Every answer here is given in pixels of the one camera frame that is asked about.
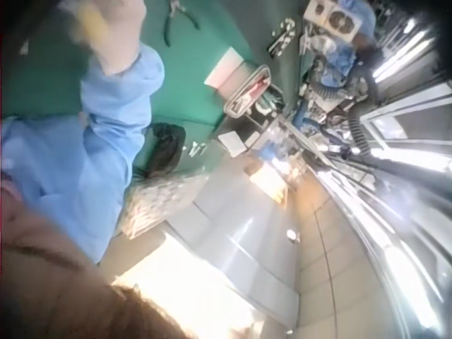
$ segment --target tiled floor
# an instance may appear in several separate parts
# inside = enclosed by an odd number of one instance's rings
[[[365,248],[312,173],[295,196],[300,293],[296,339],[397,338],[393,313]]]

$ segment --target blue object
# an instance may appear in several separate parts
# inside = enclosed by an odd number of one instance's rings
[[[114,233],[130,184],[132,162],[150,124],[150,99],[164,69],[154,49],[141,45],[132,67],[105,76],[96,60],[81,81],[84,129],[78,117],[10,119],[1,126],[2,171],[25,203],[54,221],[99,262]]]
[[[362,20],[362,25],[359,28],[359,32],[366,35],[370,39],[374,39],[375,30],[375,13],[371,6],[364,0],[338,0],[338,4],[344,9],[347,9],[351,13],[355,14]],[[356,55],[353,47],[341,40],[335,38],[336,49],[334,52],[328,53],[326,58],[331,66],[334,66],[336,70],[341,72],[344,76],[347,76],[352,69],[356,60]],[[335,79],[330,67],[327,66],[322,74],[321,83],[329,87],[340,87],[340,81]]]

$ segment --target hand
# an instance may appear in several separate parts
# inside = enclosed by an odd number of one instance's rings
[[[121,73],[135,62],[145,15],[143,0],[81,2],[77,19],[105,75]]]

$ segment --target green-handled pliers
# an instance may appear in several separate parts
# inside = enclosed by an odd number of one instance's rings
[[[167,44],[168,47],[171,46],[171,41],[170,41],[171,21],[172,21],[173,17],[176,15],[177,11],[184,14],[193,23],[195,28],[197,30],[200,30],[199,23],[195,19],[194,15],[191,14],[190,12],[188,12],[185,9],[185,7],[181,6],[179,0],[169,0],[169,14],[168,14],[167,20],[165,22],[165,32],[164,32],[165,43]]]

